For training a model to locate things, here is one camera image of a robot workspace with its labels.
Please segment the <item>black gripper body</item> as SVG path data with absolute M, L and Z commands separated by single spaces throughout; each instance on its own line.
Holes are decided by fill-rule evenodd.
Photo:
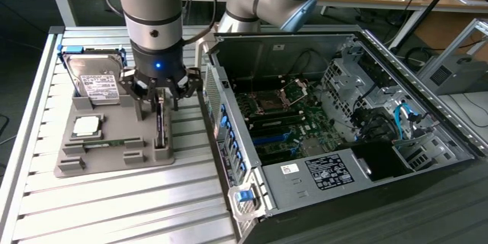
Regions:
M 186 76 L 182 46 L 184 40 L 180 39 L 169 48 L 150 50 L 130 41 L 138 81 L 149 85 L 153 79 L 156 87 L 181 89 L 178 82 Z

